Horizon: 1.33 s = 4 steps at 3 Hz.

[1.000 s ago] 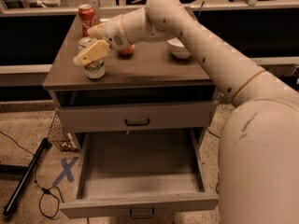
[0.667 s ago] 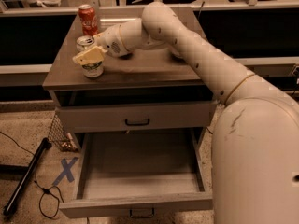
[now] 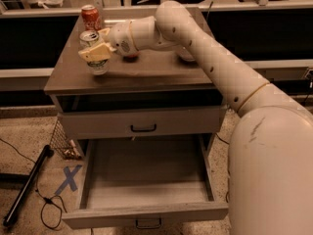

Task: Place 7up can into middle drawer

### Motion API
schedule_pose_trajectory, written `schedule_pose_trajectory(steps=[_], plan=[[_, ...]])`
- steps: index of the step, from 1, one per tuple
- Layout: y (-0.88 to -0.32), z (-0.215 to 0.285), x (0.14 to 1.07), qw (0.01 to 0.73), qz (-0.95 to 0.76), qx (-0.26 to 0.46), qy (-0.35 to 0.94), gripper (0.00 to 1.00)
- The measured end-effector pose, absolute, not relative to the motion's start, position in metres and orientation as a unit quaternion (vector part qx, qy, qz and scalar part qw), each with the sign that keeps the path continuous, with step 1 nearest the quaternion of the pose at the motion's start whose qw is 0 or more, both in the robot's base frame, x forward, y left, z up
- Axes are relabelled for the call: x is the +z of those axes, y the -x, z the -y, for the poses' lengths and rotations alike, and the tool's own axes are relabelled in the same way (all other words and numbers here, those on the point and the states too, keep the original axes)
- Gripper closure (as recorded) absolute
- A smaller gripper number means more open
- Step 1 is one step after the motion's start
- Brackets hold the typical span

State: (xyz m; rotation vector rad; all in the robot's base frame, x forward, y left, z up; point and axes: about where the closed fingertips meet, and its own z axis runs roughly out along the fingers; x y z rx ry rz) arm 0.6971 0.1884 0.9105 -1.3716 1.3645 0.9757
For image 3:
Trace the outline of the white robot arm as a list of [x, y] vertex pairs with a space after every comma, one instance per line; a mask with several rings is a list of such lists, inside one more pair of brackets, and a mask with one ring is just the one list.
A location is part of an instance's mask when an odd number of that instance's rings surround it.
[[205, 33], [178, 2], [147, 18], [117, 23], [79, 55], [181, 45], [240, 120], [229, 144], [231, 235], [313, 235], [313, 116], [293, 98]]

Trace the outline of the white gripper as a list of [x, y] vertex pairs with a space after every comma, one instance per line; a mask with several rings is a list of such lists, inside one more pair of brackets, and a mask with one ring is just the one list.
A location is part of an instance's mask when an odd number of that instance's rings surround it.
[[102, 42], [93, 45], [78, 52], [78, 55], [86, 62], [98, 62], [108, 60], [112, 53], [116, 52], [124, 57], [136, 56], [138, 50], [135, 47], [131, 34], [131, 21], [117, 23], [112, 28], [106, 27], [98, 31], [104, 40], [110, 40], [110, 43]]

